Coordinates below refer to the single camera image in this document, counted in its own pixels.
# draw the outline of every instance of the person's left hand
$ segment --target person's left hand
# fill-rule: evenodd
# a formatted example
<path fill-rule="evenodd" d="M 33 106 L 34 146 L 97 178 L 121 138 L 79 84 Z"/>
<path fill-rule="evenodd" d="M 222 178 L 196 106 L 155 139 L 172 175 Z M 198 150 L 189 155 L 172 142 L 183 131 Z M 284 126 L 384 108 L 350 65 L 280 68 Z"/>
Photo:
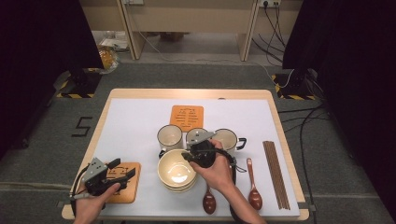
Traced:
<path fill-rule="evenodd" d="M 120 183 L 115 183 L 103 194 L 97 197 L 82 198 L 76 200 L 75 224 L 92 223 L 99 216 L 105 202 L 120 188 Z"/>

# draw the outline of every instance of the gray carpet floor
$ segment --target gray carpet floor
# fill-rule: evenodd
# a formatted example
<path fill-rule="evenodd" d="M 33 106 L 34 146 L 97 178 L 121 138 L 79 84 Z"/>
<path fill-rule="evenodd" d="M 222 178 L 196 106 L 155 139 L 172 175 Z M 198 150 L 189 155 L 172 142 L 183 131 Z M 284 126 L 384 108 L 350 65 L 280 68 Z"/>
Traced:
<path fill-rule="evenodd" d="M 281 70 L 269 67 L 272 75 Z M 65 81 L 63 74 L 54 85 Z M 270 90 L 278 111 L 312 108 L 320 100 L 276 97 L 274 85 L 257 65 L 122 63 L 103 75 L 91 99 L 54 98 L 29 138 L 26 149 L 10 150 L 0 161 L 0 223 L 72 223 L 62 204 L 90 143 L 106 98 L 115 88 Z M 315 203 L 318 223 L 394 223 L 367 176 L 350 157 L 325 109 L 304 126 L 302 139 L 309 194 L 300 148 L 300 124 L 309 111 L 280 113 L 305 198 Z M 72 137 L 80 117 L 90 126 L 86 137 Z M 299 223 L 314 223 L 313 216 Z"/>

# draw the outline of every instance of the chopsticks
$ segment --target chopsticks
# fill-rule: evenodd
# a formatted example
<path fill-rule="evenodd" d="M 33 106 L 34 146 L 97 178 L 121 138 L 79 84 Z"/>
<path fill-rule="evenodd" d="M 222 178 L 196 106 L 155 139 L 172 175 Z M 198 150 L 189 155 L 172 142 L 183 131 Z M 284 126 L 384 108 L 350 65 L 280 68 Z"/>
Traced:
<path fill-rule="evenodd" d="M 277 206 L 279 209 L 285 208 L 290 210 L 288 194 L 285 189 L 285 183 L 283 182 L 279 160 L 276 155 L 275 144 L 270 141 L 263 141 L 262 144 L 264 146 L 265 156 L 267 157 L 268 166 L 273 180 Z"/>

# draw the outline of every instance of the spoon bowl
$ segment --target spoon bowl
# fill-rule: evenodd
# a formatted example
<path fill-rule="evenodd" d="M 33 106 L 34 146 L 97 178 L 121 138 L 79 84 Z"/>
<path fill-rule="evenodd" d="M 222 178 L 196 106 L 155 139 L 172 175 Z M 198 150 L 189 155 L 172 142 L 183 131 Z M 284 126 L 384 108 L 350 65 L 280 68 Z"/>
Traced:
<path fill-rule="evenodd" d="M 212 215 L 216 210 L 216 199 L 215 196 L 210 192 L 210 187 L 206 184 L 206 194 L 203 199 L 204 210 Z"/>
<path fill-rule="evenodd" d="M 260 195 L 259 191 L 256 189 L 256 185 L 254 183 L 253 164 L 251 158 L 247 158 L 247 169 L 251 182 L 251 190 L 248 195 L 248 202 L 254 209 L 260 210 L 262 209 L 262 196 Z"/>

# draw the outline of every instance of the orange wooden board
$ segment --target orange wooden board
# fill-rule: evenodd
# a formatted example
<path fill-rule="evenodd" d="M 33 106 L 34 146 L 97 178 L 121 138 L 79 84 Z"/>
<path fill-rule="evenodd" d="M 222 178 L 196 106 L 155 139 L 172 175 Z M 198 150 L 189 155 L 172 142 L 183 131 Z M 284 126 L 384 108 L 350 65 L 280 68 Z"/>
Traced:
<path fill-rule="evenodd" d="M 116 192 L 107 201 L 108 203 L 133 203 L 137 193 L 137 185 L 139 182 L 140 168 L 139 162 L 122 162 L 115 168 L 107 171 L 107 178 L 118 178 L 123 177 L 125 174 L 135 168 L 134 176 L 128 180 L 126 189 Z"/>
<path fill-rule="evenodd" d="M 204 127 L 204 108 L 199 105 L 174 105 L 170 124 L 177 125 L 184 133 Z"/>

